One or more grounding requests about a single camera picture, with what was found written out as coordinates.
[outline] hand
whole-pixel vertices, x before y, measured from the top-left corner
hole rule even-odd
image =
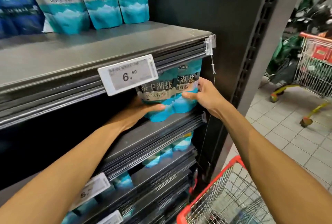
[[[200,77],[198,79],[198,93],[184,92],[182,96],[188,99],[196,99],[209,113],[217,118],[218,108],[227,103],[227,100],[218,92],[213,83]]]
[[[112,117],[106,125],[116,123],[121,127],[121,131],[128,130],[133,127],[146,113],[150,111],[162,111],[164,109],[165,105],[163,104],[145,105],[141,99],[136,96],[127,108]]]

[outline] tile floor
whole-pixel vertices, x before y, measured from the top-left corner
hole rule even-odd
[[[263,78],[246,115],[247,120],[271,143],[299,163],[332,193],[332,106],[314,115],[303,128],[301,118],[323,100],[300,88],[289,88],[276,103],[269,101],[276,85]],[[233,145],[226,163],[238,155]]]

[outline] person's right arm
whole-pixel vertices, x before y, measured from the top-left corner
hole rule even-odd
[[[332,223],[332,196],[308,172],[266,138],[225,100],[214,85],[199,79],[196,99],[226,126],[241,159],[277,223]]]

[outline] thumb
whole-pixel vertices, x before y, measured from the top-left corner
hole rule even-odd
[[[182,93],[182,96],[184,98],[188,98],[191,100],[197,100],[197,93],[193,93],[193,92],[184,92]]]
[[[166,108],[163,104],[154,104],[154,105],[146,105],[146,108],[144,109],[145,113],[148,113],[150,111],[162,111]]]

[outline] forearm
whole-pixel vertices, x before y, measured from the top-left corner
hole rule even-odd
[[[118,123],[105,125],[52,163],[0,208],[0,222],[61,223],[121,130]]]
[[[230,103],[217,111],[277,223],[332,223],[331,195]]]

